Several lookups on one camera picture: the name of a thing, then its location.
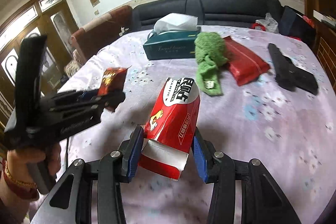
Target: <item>gold bracelet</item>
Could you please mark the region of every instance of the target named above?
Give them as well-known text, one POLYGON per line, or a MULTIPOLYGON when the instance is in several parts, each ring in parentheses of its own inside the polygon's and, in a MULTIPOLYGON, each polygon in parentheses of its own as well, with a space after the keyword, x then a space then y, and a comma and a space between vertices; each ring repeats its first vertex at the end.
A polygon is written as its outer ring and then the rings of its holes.
POLYGON ((24 186, 24 187, 30 187, 30 188, 36 188, 36 184, 35 183, 28 183, 28 182, 24 182, 24 181, 20 181, 20 180, 16 180, 12 177, 11 173, 9 172, 8 169, 8 165, 7 165, 7 161, 6 161, 6 165, 5 165, 5 173, 6 176, 15 184, 17 184, 18 186, 24 186))

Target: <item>metal screw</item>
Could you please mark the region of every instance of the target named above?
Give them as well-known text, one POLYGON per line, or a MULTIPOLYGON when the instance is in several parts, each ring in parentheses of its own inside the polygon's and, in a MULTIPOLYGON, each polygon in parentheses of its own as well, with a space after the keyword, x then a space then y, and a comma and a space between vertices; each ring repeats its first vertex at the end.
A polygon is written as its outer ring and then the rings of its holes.
POLYGON ((214 153, 214 156, 216 157, 216 158, 223 158, 224 157, 224 153, 223 152, 221 152, 221 151, 216 151, 215 153, 214 153))
POLYGON ((253 164, 254 166, 259 166, 259 165, 261 164, 261 162, 260 162, 260 160, 258 160, 258 159, 253 159, 253 160, 252 160, 252 164, 253 164))
POLYGON ((112 158, 117 158, 117 157, 120 156, 120 152, 119 151, 112 151, 110 155, 111 155, 112 158))
POLYGON ((83 163, 83 160, 81 160, 81 159, 76 159, 76 160, 73 162, 73 165, 74 165, 74 166, 80 166, 80 165, 82 165, 82 163, 83 163))

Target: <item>red box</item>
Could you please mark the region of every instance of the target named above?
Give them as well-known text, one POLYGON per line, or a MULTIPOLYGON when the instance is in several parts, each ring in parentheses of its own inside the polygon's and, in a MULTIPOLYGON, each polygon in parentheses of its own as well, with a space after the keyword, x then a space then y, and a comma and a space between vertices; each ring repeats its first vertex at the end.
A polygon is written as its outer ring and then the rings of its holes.
POLYGON ((196 128, 200 94, 192 78, 168 78, 144 128, 139 165, 177 180, 186 164, 196 128))

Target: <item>green towel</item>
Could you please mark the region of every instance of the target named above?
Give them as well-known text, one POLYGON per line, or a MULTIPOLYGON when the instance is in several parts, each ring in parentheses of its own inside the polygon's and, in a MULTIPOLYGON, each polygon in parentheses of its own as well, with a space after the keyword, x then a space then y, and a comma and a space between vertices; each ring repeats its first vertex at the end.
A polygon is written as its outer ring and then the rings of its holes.
POLYGON ((209 95, 222 95, 218 82, 218 67, 227 62, 226 46, 216 32, 201 32, 195 40, 195 58, 198 64, 196 84, 209 95))

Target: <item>bed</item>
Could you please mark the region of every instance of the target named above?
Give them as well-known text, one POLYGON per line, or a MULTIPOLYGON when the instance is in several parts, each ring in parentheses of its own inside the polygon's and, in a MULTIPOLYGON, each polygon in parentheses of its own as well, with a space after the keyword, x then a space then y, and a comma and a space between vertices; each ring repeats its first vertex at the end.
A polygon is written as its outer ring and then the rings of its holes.
MULTIPOLYGON (((231 35, 271 65, 268 73, 241 87, 227 70, 221 70, 224 95, 210 97, 201 93, 197 126, 203 138, 233 159, 260 159, 301 222, 314 223, 336 189, 336 180, 332 179, 336 174, 336 96, 323 68, 309 47, 293 38, 237 27, 202 26, 202 31, 215 31, 222 37, 231 35), (296 66, 315 75, 317 96, 300 89, 290 92, 277 85, 267 50, 270 42, 296 66)), ((98 88, 106 68, 130 67, 125 102, 115 113, 104 110, 100 124, 70 138, 69 164, 77 158, 97 160, 118 149, 136 125, 146 123, 167 77, 195 76, 194 59, 149 61, 142 48, 149 32, 124 35, 102 48, 61 88, 98 88)), ((65 141, 61 146, 58 178, 65 170, 65 141)), ((122 184, 127 223, 205 223, 212 187, 198 177, 192 153, 178 181, 138 167, 132 182, 122 184)), ((235 223, 240 223, 241 218, 240 195, 236 187, 235 223)), ((93 194, 93 223, 97 223, 95 202, 93 194)))

